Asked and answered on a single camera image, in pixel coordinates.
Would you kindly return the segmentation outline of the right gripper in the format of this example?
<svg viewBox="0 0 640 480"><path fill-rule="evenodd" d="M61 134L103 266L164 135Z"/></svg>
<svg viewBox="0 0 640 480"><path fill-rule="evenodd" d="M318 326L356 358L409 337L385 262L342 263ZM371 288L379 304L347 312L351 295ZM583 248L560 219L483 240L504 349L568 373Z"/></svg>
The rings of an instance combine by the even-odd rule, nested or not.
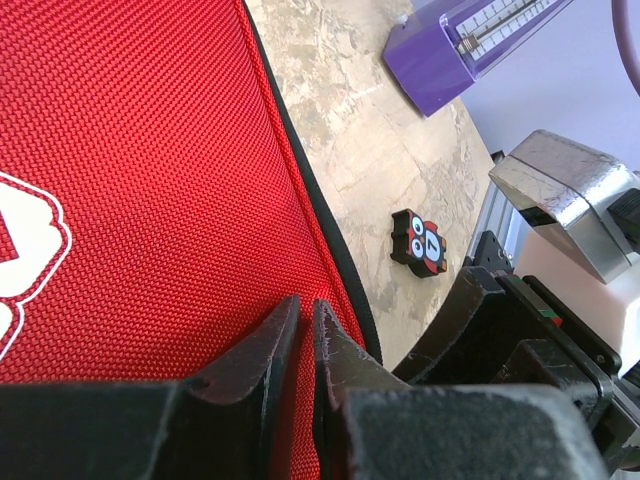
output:
<svg viewBox="0 0 640 480"><path fill-rule="evenodd" d="M545 384L580 411L610 470L639 467L639 376L532 275L463 268L393 370L411 385Z"/></svg>

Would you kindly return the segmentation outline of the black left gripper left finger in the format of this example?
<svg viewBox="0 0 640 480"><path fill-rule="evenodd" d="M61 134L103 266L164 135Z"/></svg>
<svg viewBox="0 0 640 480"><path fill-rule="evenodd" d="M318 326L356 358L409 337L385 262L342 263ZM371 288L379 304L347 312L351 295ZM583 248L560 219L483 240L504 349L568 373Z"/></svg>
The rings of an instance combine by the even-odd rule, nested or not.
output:
<svg viewBox="0 0 640 480"><path fill-rule="evenodd" d="M5 479L285 479L298 296L182 381L5 385Z"/></svg>

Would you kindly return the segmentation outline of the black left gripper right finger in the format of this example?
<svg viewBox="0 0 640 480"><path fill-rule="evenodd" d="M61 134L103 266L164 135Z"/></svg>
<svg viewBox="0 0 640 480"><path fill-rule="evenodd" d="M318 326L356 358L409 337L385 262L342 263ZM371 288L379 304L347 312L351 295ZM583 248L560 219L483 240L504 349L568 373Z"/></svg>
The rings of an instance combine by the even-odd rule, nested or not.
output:
<svg viewBox="0 0 640 480"><path fill-rule="evenodd" d="M323 479L606 479L586 423L546 385L413 387L314 303Z"/></svg>

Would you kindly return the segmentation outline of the red medicine kit case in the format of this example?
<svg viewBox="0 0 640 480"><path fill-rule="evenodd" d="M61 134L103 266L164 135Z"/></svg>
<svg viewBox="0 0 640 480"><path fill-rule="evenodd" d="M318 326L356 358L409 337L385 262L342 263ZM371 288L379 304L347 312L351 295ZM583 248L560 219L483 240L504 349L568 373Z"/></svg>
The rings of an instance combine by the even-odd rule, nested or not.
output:
<svg viewBox="0 0 640 480"><path fill-rule="evenodd" d="M380 347L244 2L3 2L1 181L70 233L7 300L3 383L183 379L297 294L290 477L320 477L314 302Z"/></svg>

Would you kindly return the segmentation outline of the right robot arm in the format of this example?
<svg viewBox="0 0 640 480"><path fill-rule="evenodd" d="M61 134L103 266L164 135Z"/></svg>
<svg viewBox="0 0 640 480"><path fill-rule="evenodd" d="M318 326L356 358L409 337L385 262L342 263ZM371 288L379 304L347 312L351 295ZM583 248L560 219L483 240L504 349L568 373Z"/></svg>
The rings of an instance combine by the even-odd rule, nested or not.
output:
<svg viewBox="0 0 640 480"><path fill-rule="evenodd" d="M465 263L393 372L416 386L553 386L580 411L607 470L636 472L639 267L605 282L531 233L513 269Z"/></svg>

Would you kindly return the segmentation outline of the brown owl toy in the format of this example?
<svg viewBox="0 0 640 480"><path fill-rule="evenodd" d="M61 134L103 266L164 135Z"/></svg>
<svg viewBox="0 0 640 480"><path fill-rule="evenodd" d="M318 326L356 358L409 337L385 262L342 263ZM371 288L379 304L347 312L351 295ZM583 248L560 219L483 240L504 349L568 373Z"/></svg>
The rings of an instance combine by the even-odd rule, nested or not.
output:
<svg viewBox="0 0 640 480"><path fill-rule="evenodd" d="M448 270L447 242L437 225L411 209L392 214L391 259L407 266L418 278L438 276Z"/></svg>

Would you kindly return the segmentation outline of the purple box device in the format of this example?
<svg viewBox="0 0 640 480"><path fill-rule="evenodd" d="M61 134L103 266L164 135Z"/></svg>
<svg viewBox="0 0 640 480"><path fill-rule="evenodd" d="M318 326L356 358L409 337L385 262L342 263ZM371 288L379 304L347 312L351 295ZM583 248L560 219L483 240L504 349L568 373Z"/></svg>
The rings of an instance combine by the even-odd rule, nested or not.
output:
<svg viewBox="0 0 640 480"><path fill-rule="evenodd" d="M391 29L383 59L414 107L431 116L568 5L561 0L430 1Z"/></svg>

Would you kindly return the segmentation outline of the aluminium front rail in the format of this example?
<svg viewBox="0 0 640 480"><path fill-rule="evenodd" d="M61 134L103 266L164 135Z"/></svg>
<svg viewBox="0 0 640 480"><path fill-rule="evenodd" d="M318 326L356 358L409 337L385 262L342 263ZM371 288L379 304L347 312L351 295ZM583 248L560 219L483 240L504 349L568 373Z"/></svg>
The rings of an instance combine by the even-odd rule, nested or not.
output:
<svg viewBox="0 0 640 480"><path fill-rule="evenodd" d="M489 182L467 250L468 257L472 258L475 255L480 236L484 231L495 234L511 265L515 266L529 234L529 227L493 182Z"/></svg>

